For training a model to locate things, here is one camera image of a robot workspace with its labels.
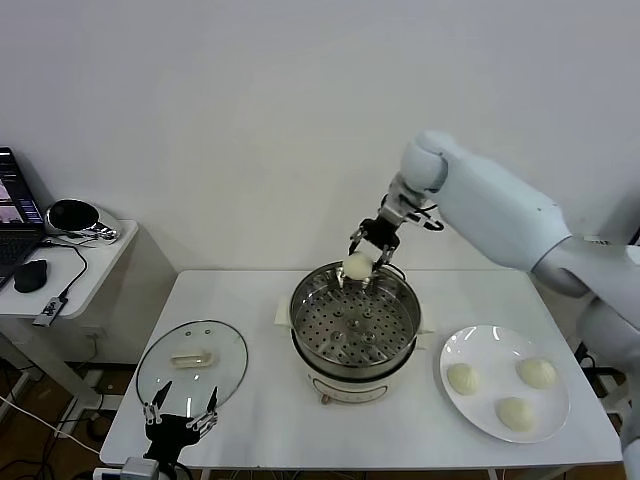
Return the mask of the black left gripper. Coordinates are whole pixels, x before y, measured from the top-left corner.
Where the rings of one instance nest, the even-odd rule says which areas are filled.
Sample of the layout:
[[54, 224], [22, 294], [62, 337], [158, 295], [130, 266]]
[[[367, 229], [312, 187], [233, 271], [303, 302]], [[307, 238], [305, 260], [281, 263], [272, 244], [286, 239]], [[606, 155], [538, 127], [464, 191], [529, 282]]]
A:
[[143, 414], [147, 424], [145, 434], [150, 441], [144, 458], [159, 463], [176, 463], [184, 448], [196, 445], [200, 441], [201, 431], [210, 431], [218, 423], [218, 387], [212, 391], [205, 412], [194, 418], [160, 414], [171, 386], [172, 382], [168, 381], [150, 402], [143, 403]]

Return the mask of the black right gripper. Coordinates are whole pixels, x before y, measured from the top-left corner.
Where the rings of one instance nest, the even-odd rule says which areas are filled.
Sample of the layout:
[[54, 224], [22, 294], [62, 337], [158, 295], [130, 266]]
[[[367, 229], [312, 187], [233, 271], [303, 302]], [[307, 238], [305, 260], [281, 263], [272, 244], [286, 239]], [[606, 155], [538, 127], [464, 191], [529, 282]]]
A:
[[381, 250], [379, 258], [373, 264], [373, 271], [379, 271], [383, 266], [390, 263], [395, 249], [400, 244], [397, 236], [399, 226], [393, 224], [381, 216], [374, 219], [364, 219], [359, 228], [350, 236], [348, 255], [351, 256], [357, 250], [361, 240], [366, 240]]

